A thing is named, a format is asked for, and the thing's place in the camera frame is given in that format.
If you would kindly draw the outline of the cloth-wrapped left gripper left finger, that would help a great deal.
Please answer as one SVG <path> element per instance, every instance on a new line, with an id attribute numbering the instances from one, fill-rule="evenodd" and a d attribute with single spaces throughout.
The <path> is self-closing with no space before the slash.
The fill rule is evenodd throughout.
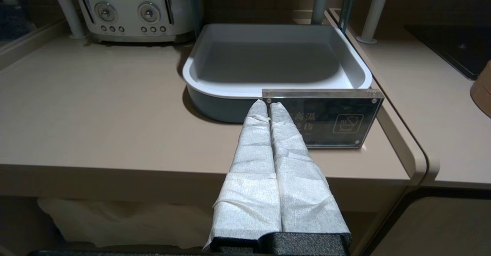
<path id="1" fill-rule="evenodd" d="M 206 249 L 217 238 L 257 240 L 281 231 L 270 119 L 262 100 L 254 102 L 244 119 L 231 167 L 213 210 Z"/>

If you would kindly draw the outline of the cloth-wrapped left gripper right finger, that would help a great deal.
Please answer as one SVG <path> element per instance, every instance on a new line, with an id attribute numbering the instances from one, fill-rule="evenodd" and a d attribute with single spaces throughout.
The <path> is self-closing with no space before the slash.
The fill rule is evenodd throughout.
<path id="1" fill-rule="evenodd" d="M 278 181 L 282 230 L 349 235 L 329 184 L 281 103 L 270 105 L 270 133 Z"/>

